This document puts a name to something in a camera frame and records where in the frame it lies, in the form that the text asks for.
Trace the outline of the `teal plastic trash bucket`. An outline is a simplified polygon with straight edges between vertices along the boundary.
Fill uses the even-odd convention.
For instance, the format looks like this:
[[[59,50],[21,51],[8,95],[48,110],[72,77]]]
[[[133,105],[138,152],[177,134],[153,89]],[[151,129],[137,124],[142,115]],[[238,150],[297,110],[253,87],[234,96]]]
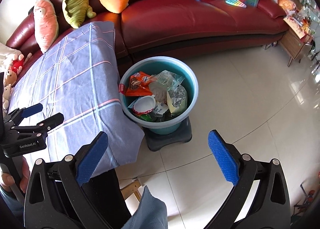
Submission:
[[[129,68],[120,80],[125,115],[157,135],[175,132],[199,95],[195,73],[182,61],[156,56]]]

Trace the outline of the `beige plush bunny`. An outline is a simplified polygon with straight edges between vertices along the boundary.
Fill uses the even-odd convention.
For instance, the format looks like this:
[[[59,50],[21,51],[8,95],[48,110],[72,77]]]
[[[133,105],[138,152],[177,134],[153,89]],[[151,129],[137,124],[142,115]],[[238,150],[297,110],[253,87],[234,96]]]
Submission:
[[[12,92],[13,92],[13,88],[11,84],[7,85],[4,88],[4,91],[3,91],[3,113],[4,114],[7,114],[8,112]]]

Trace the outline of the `brown teddy bear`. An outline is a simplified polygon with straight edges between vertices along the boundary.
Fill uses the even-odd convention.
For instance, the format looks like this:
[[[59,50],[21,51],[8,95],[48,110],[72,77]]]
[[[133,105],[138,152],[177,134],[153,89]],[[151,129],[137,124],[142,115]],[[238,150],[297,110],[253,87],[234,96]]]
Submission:
[[[17,81],[17,74],[12,70],[8,70],[5,74],[4,86],[5,87],[14,86],[16,81]]]

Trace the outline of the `red white plush toy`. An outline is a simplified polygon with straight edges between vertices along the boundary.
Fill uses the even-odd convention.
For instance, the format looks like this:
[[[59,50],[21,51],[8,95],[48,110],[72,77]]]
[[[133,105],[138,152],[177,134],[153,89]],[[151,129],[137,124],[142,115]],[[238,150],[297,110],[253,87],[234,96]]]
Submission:
[[[12,61],[10,63],[9,70],[16,73],[18,76],[23,69],[23,66],[28,62],[28,60],[32,57],[32,53],[28,53],[27,56],[23,54],[14,55]]]

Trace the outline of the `grey plaid tablecloth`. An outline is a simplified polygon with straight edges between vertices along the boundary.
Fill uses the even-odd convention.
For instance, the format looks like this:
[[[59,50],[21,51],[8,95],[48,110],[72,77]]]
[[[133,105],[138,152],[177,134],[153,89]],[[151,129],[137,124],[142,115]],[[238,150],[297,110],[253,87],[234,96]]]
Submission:
[[[15,85],[11,110],[43,106],[22,125],[35,125],[56,113],[64,116],[63,123],[48,133],[47,147],[26,154],[29,167],[38,158],[55,162],[73,155],[101,131],[108,136],[108,147],[94,175],[137,160],[144,132],[120,104],[114,35],[110,21],[83,25],[42,55]]]

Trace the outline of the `dark plastic step stool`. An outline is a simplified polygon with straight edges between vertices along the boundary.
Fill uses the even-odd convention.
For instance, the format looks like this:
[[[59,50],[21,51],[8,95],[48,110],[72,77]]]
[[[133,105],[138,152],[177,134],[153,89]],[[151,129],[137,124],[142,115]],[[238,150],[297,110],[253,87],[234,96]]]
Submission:
[[[192,139],[192,129],[189,117],[183,120],[177,129],[169,134],[160,135],[148,128],[143,128],[146,144],[151,151],[159,151],[164,146],[174,143],[187,143]]]

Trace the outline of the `silver foil packet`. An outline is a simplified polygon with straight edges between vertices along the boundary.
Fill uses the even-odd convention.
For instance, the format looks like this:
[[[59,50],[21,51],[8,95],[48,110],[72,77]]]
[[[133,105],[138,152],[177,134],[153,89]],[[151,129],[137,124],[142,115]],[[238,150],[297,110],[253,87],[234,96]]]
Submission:
[[[172,116],[178,116],[187,109],[187,99],[187,91],[182,85],[167,91],[167,105]]]

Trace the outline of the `orange snack packet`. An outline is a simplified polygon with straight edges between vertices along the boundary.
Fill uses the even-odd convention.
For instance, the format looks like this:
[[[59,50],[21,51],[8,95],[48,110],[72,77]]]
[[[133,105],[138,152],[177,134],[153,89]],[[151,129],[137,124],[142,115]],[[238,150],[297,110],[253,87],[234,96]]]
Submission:
[[[153,82],[153,76],[142,71],[136,72],[129,79],[129,87],[125,92],[127,97],[151,96],[149,85]]]

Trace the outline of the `clear plastic bag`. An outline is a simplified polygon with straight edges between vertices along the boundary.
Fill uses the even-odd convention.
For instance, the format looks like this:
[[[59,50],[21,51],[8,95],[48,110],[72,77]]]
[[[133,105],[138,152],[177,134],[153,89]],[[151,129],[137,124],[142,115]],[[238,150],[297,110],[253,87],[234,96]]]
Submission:
[[[183,83],[184,79],[184,76],[163,70],[159,74],[153,76],[153,82],[149,85],[149,89],[155,96],[156,101],[167,103],[167,91],[176,89],[176,87]]]

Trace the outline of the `green plush dinosaur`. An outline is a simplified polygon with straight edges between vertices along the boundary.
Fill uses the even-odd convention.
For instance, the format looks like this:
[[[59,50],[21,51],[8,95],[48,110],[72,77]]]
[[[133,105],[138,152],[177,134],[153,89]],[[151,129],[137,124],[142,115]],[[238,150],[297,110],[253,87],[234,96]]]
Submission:
[[[92,19],[97,15],[89,0],[62,0],[62,12],[66,22],[74,29],[80,28],[86,17]]]

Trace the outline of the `wooden side table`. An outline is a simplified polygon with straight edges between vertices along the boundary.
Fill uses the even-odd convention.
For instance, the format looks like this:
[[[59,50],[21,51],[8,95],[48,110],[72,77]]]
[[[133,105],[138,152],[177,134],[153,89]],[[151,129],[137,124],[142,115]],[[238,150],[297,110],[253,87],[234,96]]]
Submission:
[[[290,57],[287,64],[289,67],[293,61],[300,63],[301,59],[308,55],[313,37],[294,18],[285,17],[284,22],[289,26],[289,30],[280,39],[279,44]]]

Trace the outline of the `dark red leather sofa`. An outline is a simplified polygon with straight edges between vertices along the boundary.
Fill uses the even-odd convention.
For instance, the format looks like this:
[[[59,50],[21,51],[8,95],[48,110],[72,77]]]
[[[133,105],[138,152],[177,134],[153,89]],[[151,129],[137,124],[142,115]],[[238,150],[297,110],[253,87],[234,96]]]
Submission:
[[[89,0],[97,21],[113,22],[119,64],[155,55],[177,58],[280,40],[289,29],[272,0],[239,8],[223,0],[129,0],[120,14]]]

